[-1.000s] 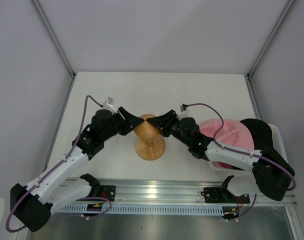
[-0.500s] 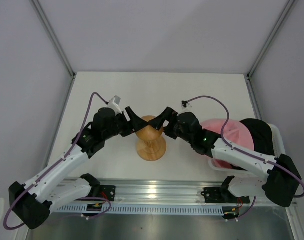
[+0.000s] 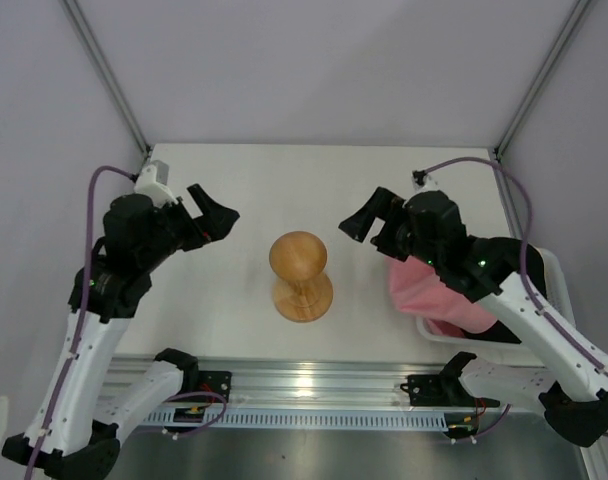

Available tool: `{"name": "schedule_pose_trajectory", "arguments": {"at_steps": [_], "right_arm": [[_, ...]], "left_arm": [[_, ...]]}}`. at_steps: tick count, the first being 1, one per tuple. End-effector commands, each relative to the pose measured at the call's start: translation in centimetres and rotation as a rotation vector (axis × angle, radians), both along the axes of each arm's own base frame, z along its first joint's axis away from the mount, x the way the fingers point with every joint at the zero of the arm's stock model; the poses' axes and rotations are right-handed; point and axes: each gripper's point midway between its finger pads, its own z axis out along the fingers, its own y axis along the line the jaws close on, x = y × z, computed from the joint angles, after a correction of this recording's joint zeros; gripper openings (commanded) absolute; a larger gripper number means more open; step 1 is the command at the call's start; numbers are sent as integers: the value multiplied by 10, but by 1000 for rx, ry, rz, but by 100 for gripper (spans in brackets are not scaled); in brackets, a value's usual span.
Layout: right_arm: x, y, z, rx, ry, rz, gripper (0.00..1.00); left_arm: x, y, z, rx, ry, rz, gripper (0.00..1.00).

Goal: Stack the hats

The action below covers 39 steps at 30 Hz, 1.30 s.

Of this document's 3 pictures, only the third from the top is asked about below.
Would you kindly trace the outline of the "wooden hat stand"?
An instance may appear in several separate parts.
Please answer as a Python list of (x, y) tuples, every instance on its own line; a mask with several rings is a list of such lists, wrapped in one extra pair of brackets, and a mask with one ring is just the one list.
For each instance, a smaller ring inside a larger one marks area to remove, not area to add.
[(306, 231), (288, 232), (273, 243), (269, 253), (276, 275), (272, 300), (284, 318), (309, 323), (328, 312), (334, 289), (325, 272), (327, 260), (325, 244)]

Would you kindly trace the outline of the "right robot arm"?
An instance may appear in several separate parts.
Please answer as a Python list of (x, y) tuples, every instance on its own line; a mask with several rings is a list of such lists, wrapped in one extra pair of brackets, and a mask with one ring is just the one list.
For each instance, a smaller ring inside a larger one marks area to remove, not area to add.
[(461, 404), (473, 397), (529, 410), (584, 448), (608, 432), (608, 355), (535, 292), (499, 239), (468, 234), (456, 203), (426, 188), (405, 200), (379, 187), (339, 228), (364, 242), (377, 219), (384, 224), (370, 241), (378, 252), (432, 267), (445, 286), (491, 313), (543, 365), (515, 368), (460, 352), (440, 373), (444, 399)]

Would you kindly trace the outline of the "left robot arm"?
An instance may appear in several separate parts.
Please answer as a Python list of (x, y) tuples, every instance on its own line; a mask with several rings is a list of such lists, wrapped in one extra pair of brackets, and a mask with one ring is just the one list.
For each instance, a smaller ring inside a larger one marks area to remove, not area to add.
[(200, 185), (188, 192), (198, 217), (179, 198), (156, 201), (145, 193), (121, 196), (105, 213), (104, 234), (75, 277), (65, 342), (47, 395), (26, 431), (7, 438), (2, 448), (4, 458), (25, 467), (27, 478), (40, 469), (50, 479), (104, 479), (128, 437), (161, 404), (197, 398), (225, 403), (201, 381), (198, 359), (173, 348), (158, 353), (125, 393), (98, 402), (153, 271), (178, 251), (224, 239), (240, 218)]

